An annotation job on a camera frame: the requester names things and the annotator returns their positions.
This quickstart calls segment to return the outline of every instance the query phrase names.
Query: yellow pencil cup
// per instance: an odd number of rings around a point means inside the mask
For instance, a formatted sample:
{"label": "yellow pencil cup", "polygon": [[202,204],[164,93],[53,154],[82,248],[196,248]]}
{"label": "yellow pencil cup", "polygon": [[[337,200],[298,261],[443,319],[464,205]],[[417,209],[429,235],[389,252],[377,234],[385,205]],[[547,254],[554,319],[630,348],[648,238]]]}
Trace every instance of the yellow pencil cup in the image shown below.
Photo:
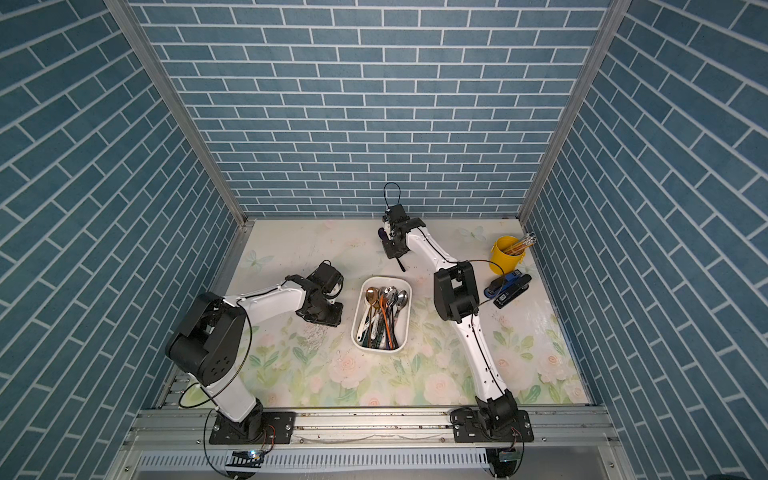
{"label": "yellow pencil cup", "polygon": [[507,255],[503,252],[503,250],[511,247],[517,241],[517,238],[510,237],[509,235],[505,235],[496,240],[496,243],[493,244],[493,248],[491,249],[491,261],[493,263],[497,263],[501,268],[504,269],[504,271],[498,271],[496,265],[489,263],[488,265],[491,267],[491,271],[493,273],[496,275],[505,275],[517,268],[520,260],[523,260],[523,257],[525,257],[525,251],[523,250],[523,253],[520,255]]}

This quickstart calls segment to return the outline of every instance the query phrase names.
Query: vent grille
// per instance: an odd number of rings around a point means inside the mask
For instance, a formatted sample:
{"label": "vent grille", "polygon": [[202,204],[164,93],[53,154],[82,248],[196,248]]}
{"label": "vent grille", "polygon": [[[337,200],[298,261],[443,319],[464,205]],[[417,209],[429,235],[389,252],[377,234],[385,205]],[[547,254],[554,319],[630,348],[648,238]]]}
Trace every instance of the vent grille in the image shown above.
{"label": "vent grille", "polygon": [[[209,452],[211,463],[223,469],[225,463],[237,464],[232,451]],[[488,460],[484,449],[474,447],[438,449],[301,449],[271,452],[260,468],[230,467],[242,472],[344,472],[367,469],[404,468],[486,468]],[[210,469],[202,452],[145,452],[139,461],[142,471],[205,471]]]}

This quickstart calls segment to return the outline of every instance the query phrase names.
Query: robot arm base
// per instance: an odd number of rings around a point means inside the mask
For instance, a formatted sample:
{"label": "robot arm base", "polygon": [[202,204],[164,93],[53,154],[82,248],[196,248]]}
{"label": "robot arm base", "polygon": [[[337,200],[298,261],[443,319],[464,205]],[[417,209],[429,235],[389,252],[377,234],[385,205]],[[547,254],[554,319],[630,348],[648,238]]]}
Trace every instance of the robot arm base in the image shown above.
{"label": "robot arm base", "polygon": [[504,395],[496,399],[486,399],[483,402],[475,397],[475,400],[480,408],[478,420],[489,437],[501,438],[513,427],[516,428],[518,403],[509,389],[505,389]]}
{"label": "robot arm base", "polygon": [[[485,404],[478,399],[478,404]],[[517,410],[514,415],[503,419],[507,425],[489,431],[483,424],[483,417],[488,410],[481,407],[464,406],[451,412],[451,424],[453,425],[453,439],[456,443],[499,442],[520,443],[533,442],[533,427],[531,417],[525,410]]]}

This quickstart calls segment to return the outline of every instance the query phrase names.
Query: black cable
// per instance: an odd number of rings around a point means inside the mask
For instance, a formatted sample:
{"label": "black cable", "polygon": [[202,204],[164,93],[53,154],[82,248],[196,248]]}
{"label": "black cable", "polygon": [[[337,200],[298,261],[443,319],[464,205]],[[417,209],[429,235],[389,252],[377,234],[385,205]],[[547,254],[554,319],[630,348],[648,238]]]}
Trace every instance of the black cable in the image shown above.
{"label": "black cable", "polygon": [[205,435],[206,435],[206,434],[205,434],[205,431],[206,431],[206,429],[208,428],[208,419],[210,418],[210,413],[211,413],[212,411],[213,411],[212,409],[211,409],[211,410],[208,410],[208,415],[206,415],[206,416],[205,416],[205,423],[203,424],[203,455],[205,455],[205,461],[208,463],[208,466],[209,466],[209,467],[210,467],[210,468],[211,468],[211,469],[212,469],[214,472],[216,472],[217,474],[219,474],[219,475],[221,475],[221,476],[223,476],[223,477],[227,477],[229,480],[232,480],[232,477],[230,477],[230,476],[229,476],[229,475],[227,475],[226,473],[222,473],[222,472],[220,472],[218,468],[214,467],[214,464],[213,464],[213,463],[211,463],[211,462],[210,462],[210,458],[208,458],[208,451],[207,451],[207,450],[206,450],[206,448],[205,448]]}
{"label": "black cable", "polygon": [[[434,246],[434,245],[432,245],[432,242],[430,242],[430,241],[429,241],[429,238],[428,238],[428,237],[426,236],[426,234],[424,233],[424,230],[422,230],[422,228],[421,228],[421,227],[417,227],[417,228],[419,229],[419,232],[421,232],[421,233],[422,233],[422,235],[424,236],[424,240],[426,240],[426,241],[427,241],[427,243],[429,244],[429,246],[430,246],[430,247],[431,247],[431,248],[432,248],[432,249],[433,249],[435,252],[437,252],[437,254],[438,254],[439,256],[441,256],[443,260],[445,260],[445,261],[446,261],[446,262],[448,262],[448,263],[458,263],[458,262],[454,262],[454,261],[452,261],[452,260],[448,260],[447,258],[445,258],[445,256],[443,256],[443,254],[442,254],[442,253],[440,253],[440,250],[438,250],[437,248],[435,248],[435,246]],[[488,262],[488,263],[493,263],[494,265],[496,265],[496,266],[498,267],[498,269],[499,269],[500,271],[502,271],[502,272],[504,271],[504,269],[502,269],[502,268],[501,268],[501,267],[498,265],[498,263],[496,263],[496,262],[492,262],[492,261],[490,261],[490,260],[482,260],[482,259],[478,259],[478,260],[466,260],[466,261],[467,261],[467,262]],[[473,312],[473,313],[472,313],[472,315],[477,315],[477,313],[478,313],[478,311],[479,311],[479,309],[480,309],[480,305],[478,305],[478,306],[477,306],[477,308],[475,309],[475,312]],[[485,354],[482,352],[482,347],[480,347],[480,340],[478,339],[478,334],[477,334],[477,332],[475,331],[475,323],[474,323],[472,320],[470,320],[470,327],[472,328],[472,335],[474,335],[474,336],[475,336],[475,342],[478,344],[478,349],[480,350],[480,355],[482,356],[482,360],[483,360],[483,362],[485,362],[485,366],[488,368],[488,371],[489,371],[489,372],[491,372],[493,369],[491,368],[491,365],[488,363],[488,360],[485,358]],[[496,381],[496,377],[494,377],[494,376],[491,374],[491,378],[493,379],[493,383],[495,383],[495,384],[496,384],[496,388],[498,388],[498,391],[499,391],[499,392],[500,392],[502,395],[504,395],[504,390],[501,388],[501,386],[500,386],[500,385],[498,384],[498,382]]]}
{"label": "black cable", "polygon": [[482,352],[482,346],[480,345],[480,339],[478,338],[478,334],[475,331],[475,315],[472,314],[472,318],[469,320],[469,326],[472,328],[472,335],[475,336],[475,342],[478,344],[478,350],[480,350],[480,356],[482,357],[482,361],[485,362],[485,367],[488,368],[488,373],[491,375],[491,380],[493,380],[493,383],[496,384],[496,388],[498,391],[504,396],[504,390],[502,390],[502,387],[498,384],[496,381],[496,377],[493,375],[494,369],[491,368],[490,364],[488,364],[488,360],[485,358],[485,354]]}
{"label": "black cable", "polygon": [[498,298],[498,296],[501,295],[501,294],[502,294],[501,292],[498,292],[493,297],[491,297],[491,298],[489,298],[487,300],[481,301],[480,304],[478,305],[478,308],[477,308],[476,312],[480,310],[481,306],[485,305],[488,302],[492,302],[493,300],[496,300],[496,298]]}
{"label": "black cable", "polygon": [[518,470],[520,469],[520,465],[523,464],[523,457],[525,456],[525,439],[523,438],[523,434],[521,434],[521,433],[520,433],[520,442],[522,442],[522,444],[523,444],[523,448],[520,450],[520,459],[518,460],[518,464],[515,466],[515,470],[512,472],[511,475],[509,475],[510,477],[513,476],[515,473],[517,473]]}
{"label": "black cable", "polygon": [[389,210],[389,202],[386,199],[386,186],[387,185],[394,185],[397,187],[397,203],[400,203],[400,197],[402,196],[402,190],[400,189],[400,186],[396,182],[387,182],[384,184],[384,188],[382,188],[382,192],[384,193],[384,203],[386,204],[387,210]]}
{"label": "black cable", "polygon": [[[438,255],[439,255],[439,256],[440,256],[440,257],[441,257],[443,260],[445,260],[445,261],[446,261],[446,262],[448,262],[448,263],[458,263],[458,262],[454,262],[453,260],[448,260],[447,258],[445,258],[445,255],[443,255],[443,254],[440,252],[440,250],[438,250],[438,249],[437,249],[437,248],[436,248],[434,245],[432,245],[432,242],[430,242],[430,241],[429,241],[429,238],[427,237],[426,233],[424,233],[424,230],[422,230],[422,228],[421,228],[421,227],[417,227],[416,229],[418,229],[418,230],[419,230],[419,232],[421,232],[421,233],[422,233],[422,236],[424,237],[424,240],[426,240],[427,244],[428,244],[428,245],[429,245],[429,246],[430,246],[430,247],[431,247],[431,248],[432,248],[432,249],[433,249],[435,252],[437,252],[437,254],[438,254]],[[476,259],[476,260],[464,260],[464,261],[465,261],[465,262],[488,262],[488,263],[490,263],[490,264],[492,264],[492,265],[496,265],[496,268],[498,268],[498,270],[499,270],[500,272],[503,272],[503,271],[504,271],[504,269],[503,269],[503,268],[501,268],[501,267],[498,265],[498,263],[496,263],[496,262],[492,262],[492,261],[490,261],[490,260],[485,260],[485,259],[482,259],[482,258],[478,258],[478,259]]]}
{"label": "black cable", "polygon": [[230,379],[230,381],[229,381],[229,382],[227,382],[227,384],[226,384],[226,385],[225,385],[225,386],[224,386],[224,387],[223,387],[221,390],[219,390],[219,391],[218,391],[218,392],[217,392],[215,395],[213,395],[213,396],[210,396],[210,395],[208,395],[208,392],[206,392],[204,388],[200,387],[200,390],[203,390],[203,393],[205,393],[205,394],[206,394],[206,396],[208,396],[208,400],[204,400],[204,401],[202,401],[202,402],[200,402],[200,403],[196,403],[195,405],[192,405],[192,406],[183,406],[183,405],[181,405],[181,399],[182,399],[182,398],[184,398],[184,394],[185,394],[185,393],[187,393],[187,390],[191,389],[191,388],[192,388],[193,386],[195,386],[195,385],[198,385],[199,383],[193,383],[192,385],[188,386],[188,387],[187,387],[187,388],[184,390],[184,392],[181,394],[181,397],[179,397],[179,407],[180,407],[180,408],[182,408],[182,409],[195,409],[195,408],[197,408],[197,407],[199,407],[199,406],[201,406],[201,405],[204,405],[204,404],[208,403],[209,401],[210,401],[210,402],[213,402],[213,404],[214,404],[216,407],[218,407],[218,405],[216,404],[216,402],[214,402],[214,399],[215,399],[216,397],[218,397],[219,395],[221,395],[221,393],[222,393],[224,390],[226,390],[226,389],[227,389],[227,387],[228,387],[228,386],[230,386],[230,384],[231,384],[232,382],[234,382],[234,380],[235,380],[235,379],[237,378],[237,376],[240,374],[240,370],[242,370],[242,369],[243,369],[243,366],[245,365],[245,362],[246,362],[246,360],[248,360],[248,352],[250,352],[250,346],[251,346],[251,344],[253,343],[253,324],[250,322],[250,317],[248,316],[248,311],[247,311],[247,310],[245,310],[245,309],[243,308],[243,306],[242,306],[242,305],[240,305],[240,302],[242,302],[242,301],[243,301],[243,299],[241,298],[241,299],[238,299],[238,301],[236,301],[235,303],[237,304],[237,306],[238,306],[238,307],[242,308],[242,309],[243,309],[243,311],[245,312],[245,320],[247,320],[247,321],[248,321],[248,333],[250,333],[250,335],[249,335],[249,337],[248,337],[248,348],[247,348],[247,349],[246,349],[246,351],[245,351],[245,356],[243,356],[243,361],[242,361],[242,362],[240,362],[240,366],[238,366],[238,367],[237,367],[237,371],[235,372],[234,376],[233,376],[233,377]]}
{"label": "black cable", "polygon": [[[283,285],[285,285],[287,281],[288,281],[288,280],[284,280],[284,281],[283,281],[283,282],[280,284],[280,286],[283,286]],[[272,292],[274,292],[274,291],[275,291],[275,290],[277,290],[278,288],[279,288],[278,286],[275,286],[274,288],[271,288],[271,289],[267,290],[266,292],[261,292],[261,293],[254,293],[253,295],[246,295],[246,296],[244,296],[244,297],[243,297],[241,300],[245,300],[246,298],[254,298],[255,296],[262,296],[262,295],[267,295],[268,293],[272,293]]]}

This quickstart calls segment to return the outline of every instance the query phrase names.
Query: white plastic tray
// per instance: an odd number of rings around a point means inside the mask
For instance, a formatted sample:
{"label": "white plastic tray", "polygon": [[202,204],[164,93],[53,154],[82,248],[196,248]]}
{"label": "white plastic tray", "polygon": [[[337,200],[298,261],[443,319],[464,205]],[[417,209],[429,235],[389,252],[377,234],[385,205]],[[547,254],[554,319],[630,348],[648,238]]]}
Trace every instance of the white plastic tray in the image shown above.
{"label": "white plastic tray", "polygon": [[[381,288],[383,286],[394,286],[397,290],[405,290],[408,292],[408,303],[397,314],[397,323],[395,324],[395,337],[397,338],[400,347],[394,350],[379,350],[370,349],[366,346],[361,346],[357,343],[357,329],[360,326],[360,322],[364,322],[366,315],[368,314],[368,302],[366,301],[366,290],[375,286]],[[372,276],[366,280],[360,288],[360,297],[357,300],[357,307],[355,308],[355,316],[352,322],[352,343],[361,350],[374,353],[398,353],[408,341],[408,324],[411,322],[411,302],[413,301],[413,290],[408,282],[401,278],[395,278],[394,276]]]}

